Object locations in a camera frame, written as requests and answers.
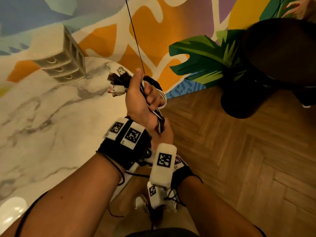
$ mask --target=small drawer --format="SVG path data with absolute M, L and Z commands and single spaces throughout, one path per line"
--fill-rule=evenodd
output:
M 54 68 L 55 66 L 60 66 L 71 62 L 71 58 L 66 52 L 59 53 L 55 56 L 49 57 L 43 60 L 34 60 L 42 69 Z
M 77 70 L 78 70 L 78 67 L 74 62 L 70 62 L 64 66 L 56 67 L 53 69 L 44 69 L 44 71 L 52 77 L 72 73 L 72 72 L 75 72 Z
M 79 69 L 74 73 L 59 76 L 59 77 L 53 77 L 56 81 L 58 81 L 60 84 L 66 84 L 70 82 L 74 82 L 76 80 L 82 79 L 85 77 L 85 74 Z

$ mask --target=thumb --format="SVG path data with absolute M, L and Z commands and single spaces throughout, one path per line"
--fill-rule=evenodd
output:
M 170 121 L 168 118 L 165 118 L 164 130 L 160 134 L 160 139 L 162 143 L 173 144 L 173 131 L 170 126 Z
M 139 90 L 142 79 L 143 79 L 143 71 L 140 68 L 137 68 L 135 74 L 133 75 L 130 81 L 130 85 L 128 89 Z

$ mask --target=white marble surface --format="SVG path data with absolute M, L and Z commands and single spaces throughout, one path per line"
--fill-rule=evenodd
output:
M 61 85 L 39 70 L 0 98 L 0 205 L 36 200 L 97 150 L 111 124 L 126 115 L 125 95 L 107 93 L 120 65 L 87 57 L 87 78 Z

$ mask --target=orange paint pattern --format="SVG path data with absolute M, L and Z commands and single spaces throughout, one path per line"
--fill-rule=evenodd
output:
M 34 71 L 37 71 L 39 68 L 40 67 L 33 61 L 18 61 L 8 76 L 7 81 L 18 83 Z
M 125 53 L 122 56 L 122 58 L 118 61 L 118 64 L 121 64 L 123 67 L 126 67 L 132 73 L 135 73 L 138 67 L 142 68 L 142 62 L 140 60 L 140 57 L 137 55 L 137 53 L 132 49 L 130 45 L 127 45 Z M 153 73 L 145 63 L 144 69 L 146 75 L 152 77 Z
M 169 90 L 175 83 L 177 83 L 183 75 L 176 75 L 170 66 L 176 66 L 181 64 L 179 59 L 171 60 L 163 69 L 159 79 L 157 80 L 163 91 Z
M 91 49 L 98 55 L 109 57 L 113 54 L 116 42 L 116 24 L 94 29 L 79 46 L 87 56 L 86 50 Z
M 138 44 L 156 67 L 169 52 L 169 45 L 184 37 L 184 25 L 177 25 L 183 22 L 181 12 L 178 11 L 182 7 L 171 7 L 164 0 L 157 1 L 163 13 L 161 23 L 157 22 L 146 6 L 140 7 L 132 17 Z M 134 36 L 132 24 L 130 33 Z

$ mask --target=painted mural wall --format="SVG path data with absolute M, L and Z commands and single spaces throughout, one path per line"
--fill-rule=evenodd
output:
M 216 85 L 240 65 L 245 29 L 268 18 L 302 19 L 311 0 L 127 1 L 0 0 L 0 96 L 39 69 L 27 52 L 42 26 L 63 23 L 87 56 L 132 72 L 143 67 L 171 98 Z M 236 70 L 234 79 L 245 72 Z

